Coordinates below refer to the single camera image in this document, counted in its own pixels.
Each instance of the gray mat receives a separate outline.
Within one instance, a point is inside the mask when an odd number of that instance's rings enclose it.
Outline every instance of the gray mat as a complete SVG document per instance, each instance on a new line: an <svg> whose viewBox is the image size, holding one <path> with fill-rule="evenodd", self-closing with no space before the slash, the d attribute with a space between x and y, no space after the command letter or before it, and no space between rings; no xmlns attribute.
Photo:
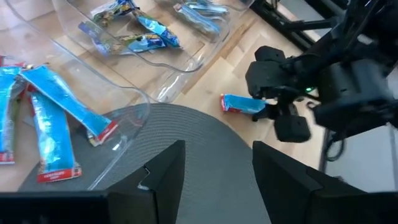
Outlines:
<svg viewBox="0 0 398 224"><path fill-rule="evenodd" d="M140 110L139 106L118 112L128 116L137 110ZM86 143L81 136L72 139L74 145L80 145L81 152L75 150L75 155L83 168L84 178L59 182L49 189L46 185L36 184L37 171L33 170L21 190L87 188L95 179L95 176L90 177L96 173L95 164L108 159L106 153L94 158L85 151ZM103 189L121 180L178 139L186 141L187 152L177 223L269 223L254 178L251 148L222 122L182 106L152 105L150 118L134 144L97 188Z"/></svg>

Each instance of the wooden table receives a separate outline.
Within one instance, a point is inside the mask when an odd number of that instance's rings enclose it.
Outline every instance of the wooden table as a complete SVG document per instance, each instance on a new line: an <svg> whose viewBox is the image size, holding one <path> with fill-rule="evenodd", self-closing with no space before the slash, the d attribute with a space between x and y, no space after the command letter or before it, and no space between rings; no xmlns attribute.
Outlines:
<svg viewBox="0 0 398 224"><path fill-rule="evenodd" d="M156 80L151 73L159 72L157 71L158 68L138 70L138 72L145 73L144 78L137 80L135 76L134 80L131 80L126 73L123 73L125 70L130 69L131 71L131 68L120 67L121 63L114 59L112 62L105 62L98 58L94 50L84 49L71 41L63 32L56 13L48 3L49 0L35 1L33 7L38 7L37 15L31 15L26 11L23 16L30 19L32 25L46 32L56 42L112 82L122 86L131 86L132 81L134 81L134 83L139 83L138 86L143 90L153 91L151 86ZM35 34L27 31L26 26L21 25L20 21L12 15L3 2L1 2L0 7L0 21L2 21L0 22L1 51L14 54L23 53L24 57L31 59L32 63L43 63L43 58L46 58L47 62L63 75L75 93L78 92L76 94L80 96L81 100L90 107L94 107L94 110L99 113L106 113L111 108L115 109L139 103L132 91L113 90L109 87L109 84L99 78L77 77L72 74L68 70L73 67L73 61L70 57L63 56L63 54L46 55L45 50L52 47L49 46L49 42L41 41ZM295 19L283 6L280 6L279 10L292 20ZM313 116L305 107L307 101L297 103L297 108L300 114L307 117L312 138L301 144L278 141L275 136L273 121L263 119L253 123L249 116L224 113L220 110L220 95L222 93L249 96L244 76L249 64L254 60L254 52L260 46L270 45L282 49L287 57L301 54L298 48L250 10L242 15L233 30L233 35L224 47L218 51L215 57L211 58L206 66L190 77L181 94L173 103L191 107L218 118L236 131L249 145L255 140L264 141L296 160L317 169L320 165L324 129L313 123ZM319 38L314 33L310 33L310 35L314 39ZM93 103L96 97L106 100L99 105ZM115 99L117 99L117 104L109 105L111 102L114 103ZM28 108L25 105L21 111L21 116L26 116L26 111L28 111ZM15 191L39 161L34 129L20 122L17 124L17 130L16 164L0 167L1 191Z"/></svg>

